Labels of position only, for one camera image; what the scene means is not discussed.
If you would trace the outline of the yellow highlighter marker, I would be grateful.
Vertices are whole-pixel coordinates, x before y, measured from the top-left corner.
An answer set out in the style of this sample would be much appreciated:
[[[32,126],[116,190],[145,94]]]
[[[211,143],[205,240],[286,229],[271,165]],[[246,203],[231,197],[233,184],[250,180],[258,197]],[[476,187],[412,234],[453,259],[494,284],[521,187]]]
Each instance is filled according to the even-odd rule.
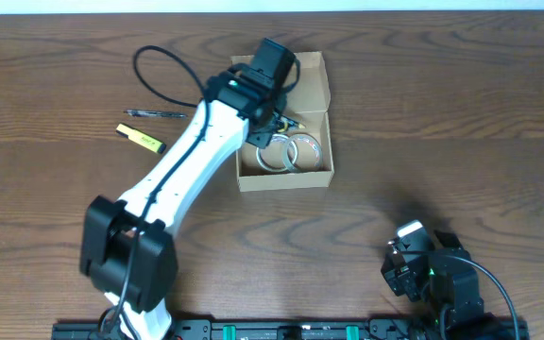
[[[164,142],[148,134],[145,134],[139,129],[136,129],[134,127],[131,127],[123,123],[120,123],[116,127],[115,132],[119,134],[120,136],[123,136],[124,138],[127,138],[128,140],[132,141],[133,143],[139,146],[142,146],[157,154],[162,154],[166,148],[166,144]]]

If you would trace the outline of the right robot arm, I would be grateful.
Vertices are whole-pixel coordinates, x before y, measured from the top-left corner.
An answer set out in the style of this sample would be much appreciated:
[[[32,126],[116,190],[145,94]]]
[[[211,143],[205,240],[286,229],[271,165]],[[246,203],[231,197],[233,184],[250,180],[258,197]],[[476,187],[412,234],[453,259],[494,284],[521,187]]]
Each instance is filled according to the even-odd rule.
[[[387,335],[395,339],[511,339],[530,337],[504,286],[474,262],[456,234],[432,233],[414,221],[387,242],[381,269],[391,291],[425,304],[428,313],[410,319],[388,319]],[[485,310],[479,275],[498,288],[510,315]]]

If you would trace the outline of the yellow black correction tape dispenser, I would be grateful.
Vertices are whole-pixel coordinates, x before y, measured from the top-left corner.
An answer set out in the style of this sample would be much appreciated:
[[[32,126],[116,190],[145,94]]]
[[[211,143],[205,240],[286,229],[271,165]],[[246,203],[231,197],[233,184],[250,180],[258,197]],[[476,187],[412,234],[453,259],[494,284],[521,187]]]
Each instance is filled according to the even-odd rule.
[[[279,113],[275,113],[274,118],[275,118],[275,126],[273,127],[273,131],[276,133],[284,133],[290,130],[306,128],[306,126],[300,123],[299,121]]]

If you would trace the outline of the clear tape roll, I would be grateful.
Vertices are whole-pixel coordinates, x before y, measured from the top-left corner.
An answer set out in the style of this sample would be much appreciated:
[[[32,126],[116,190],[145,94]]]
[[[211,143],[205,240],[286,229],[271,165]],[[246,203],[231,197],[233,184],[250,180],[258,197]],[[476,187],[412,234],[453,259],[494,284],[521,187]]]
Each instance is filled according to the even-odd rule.
[[[288,138],[282,148],[282,163],[289,172],[302,173],[304,169],[297,166],[298,159],[298,142],[303,142],[307,146],[311,147],[314,151],[315,162],[313,164],[314,170],[318,170],[323,162],[322,146],[313,136],[305,133],[294,134]]]

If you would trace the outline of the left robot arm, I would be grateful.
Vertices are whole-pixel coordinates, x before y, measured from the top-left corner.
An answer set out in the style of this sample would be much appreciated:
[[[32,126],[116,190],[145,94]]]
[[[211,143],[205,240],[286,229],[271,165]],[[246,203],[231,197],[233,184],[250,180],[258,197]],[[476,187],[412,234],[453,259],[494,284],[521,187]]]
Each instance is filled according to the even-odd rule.
[[[244,144],[269,144],[292,89],[291,70],[240,63],[208,79],[192,121],[155,167],[119,198],[98,196],[89,205],[79,270],[113,304],[96,336],[168,333],[164,300],[178,273],[181,222],[231,154]]]

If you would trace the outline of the white tape roll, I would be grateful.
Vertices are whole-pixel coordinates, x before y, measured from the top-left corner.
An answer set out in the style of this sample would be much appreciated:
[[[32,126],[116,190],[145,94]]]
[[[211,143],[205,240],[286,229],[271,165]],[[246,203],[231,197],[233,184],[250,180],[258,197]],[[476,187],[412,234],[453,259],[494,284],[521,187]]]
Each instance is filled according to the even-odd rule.
[[[298,158],[298,147],[297,147],[297,144],[293,140],[291,140],[288,136],[283,135],[283,134],[279,134],[279,133],[273,134],[272,138],[270,140],[270,143],[271,144],[280,143],[280,144],[283,144],[283,145],[290,146],[293,149],[293,158],[291,158],[290,153],[288,151],[286,151],[286,156],[288,157],[288,162],[289,162],[290,165],[294,165],[296,163],[297,158]],[[256,148],[255,155],[256,155],[257,163],[262,167],[263,170],[266,170],[266,171],[271,172],[271,173],[281,173],[281,172],[285,172],[285,171],[289,170],[289,168],[286,165],[284,165],[283,167],[278,167],[278,168],[270,166],[264,160],[264,158],[262,156],[262,150],[259,147]]]

